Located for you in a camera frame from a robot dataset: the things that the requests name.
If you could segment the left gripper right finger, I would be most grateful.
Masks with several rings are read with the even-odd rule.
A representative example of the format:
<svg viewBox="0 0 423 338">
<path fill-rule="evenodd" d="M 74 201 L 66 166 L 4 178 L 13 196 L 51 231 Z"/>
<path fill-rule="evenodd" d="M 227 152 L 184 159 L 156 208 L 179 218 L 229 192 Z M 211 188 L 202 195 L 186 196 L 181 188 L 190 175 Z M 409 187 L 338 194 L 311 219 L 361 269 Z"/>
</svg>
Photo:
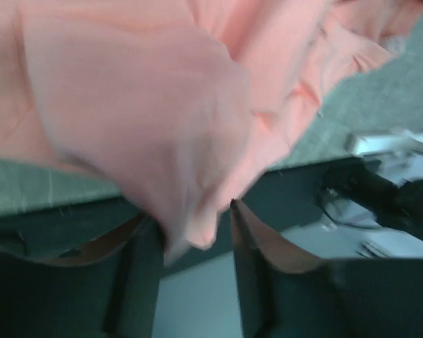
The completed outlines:
<svg viewBox="0 0 423 338">
<path fill-rule="evenodd" d="M 245 337 L 423 337 L 423 258 L 325 259 L 231 202 Z"/>
</svg>

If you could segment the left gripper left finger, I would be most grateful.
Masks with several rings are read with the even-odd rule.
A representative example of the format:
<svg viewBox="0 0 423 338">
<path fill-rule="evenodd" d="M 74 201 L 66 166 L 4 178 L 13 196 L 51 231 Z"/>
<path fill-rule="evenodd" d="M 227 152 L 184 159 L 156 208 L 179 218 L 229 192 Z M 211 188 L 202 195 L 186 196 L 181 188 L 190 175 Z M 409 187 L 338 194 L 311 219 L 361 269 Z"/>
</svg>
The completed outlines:
<svg viewBox="0 0 423 338">
<path fill-rule="evenodd" d="M 65 257 L 0 247 L 0 337 L 150 337 L 163 265 L 146 215 Z"/>
</svg>

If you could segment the salmon orange t shirt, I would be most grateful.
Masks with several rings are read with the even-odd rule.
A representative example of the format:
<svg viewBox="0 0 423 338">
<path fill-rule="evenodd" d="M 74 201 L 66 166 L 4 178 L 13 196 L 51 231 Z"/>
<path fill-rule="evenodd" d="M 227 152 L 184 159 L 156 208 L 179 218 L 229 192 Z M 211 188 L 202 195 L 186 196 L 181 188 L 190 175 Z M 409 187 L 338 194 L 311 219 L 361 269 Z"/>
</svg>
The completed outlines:
<svg viewBox="0 0 423 338">
<path fill-rule="evenodd" d="M 0 158 L 225 208 L 423 1 L 0 1 Z"/>
</svg>

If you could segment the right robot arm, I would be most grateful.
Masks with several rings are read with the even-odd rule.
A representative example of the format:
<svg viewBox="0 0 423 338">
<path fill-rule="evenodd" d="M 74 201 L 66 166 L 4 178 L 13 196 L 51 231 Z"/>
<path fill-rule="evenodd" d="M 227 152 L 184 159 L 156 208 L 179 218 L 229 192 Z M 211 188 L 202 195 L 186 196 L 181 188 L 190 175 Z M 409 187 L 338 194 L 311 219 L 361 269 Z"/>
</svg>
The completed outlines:
<svg viewBox="0 0 423 338">
<path fill-rule="evenodd" d="M 371 171 L 366 156 L 423 156 L 423 132 L 392 129 L 350 134 L 345 150 L 359 158 L 355 165 L 326 172 L 317 202 L 334 224 L 364 233 L 360 255 L 370 258 L 423 258 L 423 179 L 397 185 Z M 326 205 L 337 199 L 350 200 L 370 211 L 375 226 L 336 220 Z"/>
</svg>

